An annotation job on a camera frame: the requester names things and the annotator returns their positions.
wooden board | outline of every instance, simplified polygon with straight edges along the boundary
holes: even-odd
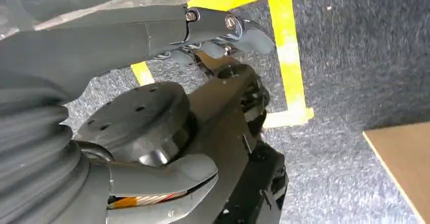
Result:
[[[430,122],[363,135],[417,217],[430,223]]]

yellow tape marking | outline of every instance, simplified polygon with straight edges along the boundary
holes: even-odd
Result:
[[[258,0],[191,0],[189,7],[203,7],[227,11]],[[312,108],[306,107],[300,67],[299,48],[293,13],[293,0],[268,0],[272,26],[275,34],[280,72],[285,90],[288,111],[267,115],[265,128],[306,124],[314,117]],[[154,81],[146,64],[132,65],[141,85]]]
[[[154,83],[154,78],[152,78],[151,72],[147,66],[147,63],[137,63],[131,66],[131,70],[133,70],[134,75],[137,78],[137,81],[141,86]]]

screw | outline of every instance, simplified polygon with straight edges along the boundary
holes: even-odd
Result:
[[[231,47],[225,46],[224,47],[224,56],[229,56],[231,54]]]
[[[185,14],[185,18],[187,21],[195,21],[197,20],[197,15],[196,13],[189,11]]]
[[[226,16],[226,26],[229,30],[236,28],[236,18],[232,14]]]

gray carpet floor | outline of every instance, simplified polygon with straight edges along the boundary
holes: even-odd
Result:
[[[236,12],[272,31],[266,0]],[[294,13],[315,118],[263,132],[285,154],[291,180],[281,223],[417,222],[361,133],[430,119],[430,0],[302,0],[294,1]],[[269,111],[287,109],[276,53],[238,57],[262,76],[272,96]],[[195,67],[167,61],[149,67],[157,81],[179,82],[188,92],[204,82]],[[136,86],[129,68],[93,79],[68,105],[67,124],[77,130]]]

hex bolt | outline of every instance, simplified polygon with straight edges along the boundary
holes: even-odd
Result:
[[[226,16],[226,26],[229,30],[236,28],[236,18],[232,14]]]
[[[193,11],[188,11],[185,14],[185,18],[187,21],[195,21],[195,20],[197,20],[197,15]]]

